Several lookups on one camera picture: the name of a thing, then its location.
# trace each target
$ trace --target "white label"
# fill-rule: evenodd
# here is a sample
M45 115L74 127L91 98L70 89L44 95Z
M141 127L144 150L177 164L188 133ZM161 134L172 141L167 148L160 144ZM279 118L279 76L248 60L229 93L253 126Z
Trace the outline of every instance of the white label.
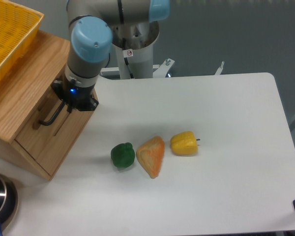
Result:
M124 58L133 57L133 50L132 49L123 50L122 53L123 53Z

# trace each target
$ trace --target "metal pot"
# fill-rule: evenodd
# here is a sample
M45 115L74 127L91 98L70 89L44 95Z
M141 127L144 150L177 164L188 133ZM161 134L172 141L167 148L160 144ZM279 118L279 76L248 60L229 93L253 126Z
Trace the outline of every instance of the metal pot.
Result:
M0 174L0 235L16 213L18 194L14 183Z

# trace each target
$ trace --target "drawer handle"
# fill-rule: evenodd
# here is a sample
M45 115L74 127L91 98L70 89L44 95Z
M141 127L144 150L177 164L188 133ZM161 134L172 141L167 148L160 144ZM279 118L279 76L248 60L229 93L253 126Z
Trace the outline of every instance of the drawer handle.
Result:
M62 101L61 104L59 105L59 107L57 108L57 110L55 111L55 113L53 114L53 116L50 118L49 121L39 120L39 123L44 125L44 126L49 126L52 123L54 123L54 121L56 120L56 118L58 117L60 112L63 110L64 106L65 106L65 101Z

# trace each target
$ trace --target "blue joint cap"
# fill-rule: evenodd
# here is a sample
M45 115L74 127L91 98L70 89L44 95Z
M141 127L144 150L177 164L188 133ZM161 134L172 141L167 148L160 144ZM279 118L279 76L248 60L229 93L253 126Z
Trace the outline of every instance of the blue joint cap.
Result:
M87 16L78 20L71 34L76 54L89 63L105 60L112 47L113 33L103 20Z
M170 0L151 0L148 19L150 22L164 20L170 11Z

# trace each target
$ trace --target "pot rim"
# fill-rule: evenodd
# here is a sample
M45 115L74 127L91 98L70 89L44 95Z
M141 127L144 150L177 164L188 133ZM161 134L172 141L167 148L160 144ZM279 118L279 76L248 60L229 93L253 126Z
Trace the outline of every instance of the pot rim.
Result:
M3 184L3 187L4 187L4 194L5 194L5 196L4 196L4 200L3 200L3 203L2 203L2 205L1 205L1 207L0 207L0 212L1 212L2 209L3 209L3 206L4 206L5 202L6 202L7 189L6 189L5 181L3 180L3 178L2 178L1 176L0 176L0 181L1 181L1 183Z

